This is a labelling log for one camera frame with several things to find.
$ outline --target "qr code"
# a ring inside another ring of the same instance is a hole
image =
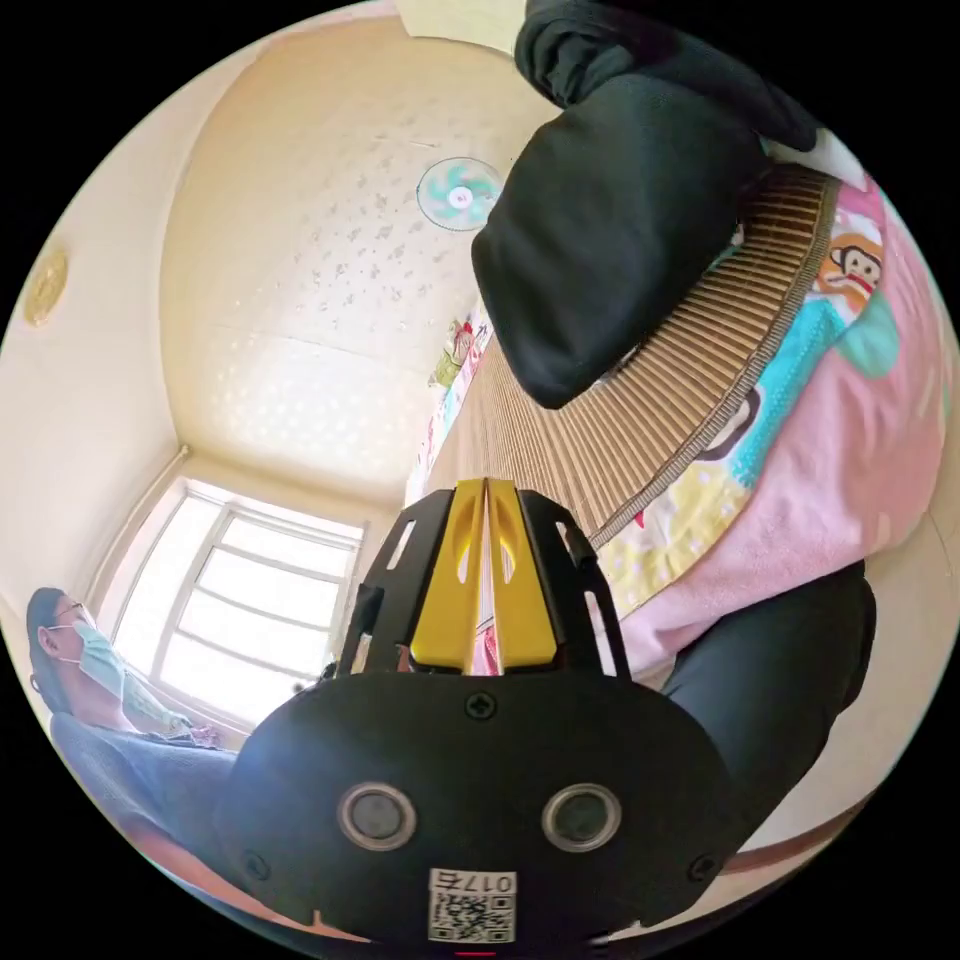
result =
[[[516,874],[432,870],[429,939],[441,943],[513,943]]]

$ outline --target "yellow robot part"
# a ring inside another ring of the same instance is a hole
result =
[[[421,667],[469,673],[477,637],[484,480],[457,484],[410,653]],[[464,555],[467,568],[460,579]]]
[[[516,488],[506,480],[488,480],[487,496],[500,670],[547,666],[556,656],[557,642],[520,499]],[[509,579],[504,570],[503,550],[509,555],[513,568]]]

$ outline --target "ceiling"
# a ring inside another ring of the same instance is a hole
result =
[[[511,60],[397,17],[279,40],[226,92],[167,229],[161,333],[181,439],[296,483],[396,502],[472,233],[434,226],[438,160],[506,174],[556,115]]]

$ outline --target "window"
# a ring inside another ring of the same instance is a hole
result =
[[[363,531],[187,487],[114,646],[151,685],[249,730],[334,658]]]

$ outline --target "face mask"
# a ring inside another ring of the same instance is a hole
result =
[[[79,660],[66,660],[65,663],[77,663],[91,680],[100,684],[104,690],[112,693],[118,700],[123,699],[123,683],[126,670],[117,656],[110,641],[89,623],[78,620],[71,625],[77,636],[83,641],[83,655]]]

